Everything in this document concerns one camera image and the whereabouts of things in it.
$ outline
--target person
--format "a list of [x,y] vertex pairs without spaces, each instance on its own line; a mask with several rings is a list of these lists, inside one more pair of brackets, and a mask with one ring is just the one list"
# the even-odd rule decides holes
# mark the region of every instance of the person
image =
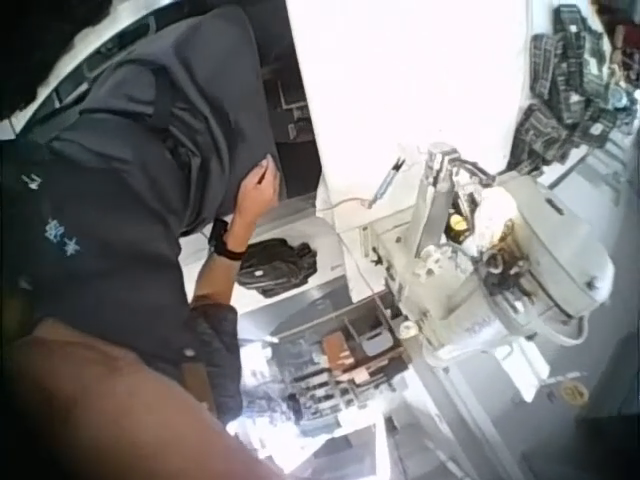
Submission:
[[[4,154],[21,161],[3,158],[3,258],[34,319],[5,373],[29,430],[80,478],[280,478],[224,430],[242,410],[234,280],[282,196],[242,10],[139,42],[70,125]],[[211,222],[189,301],[179,239]]]

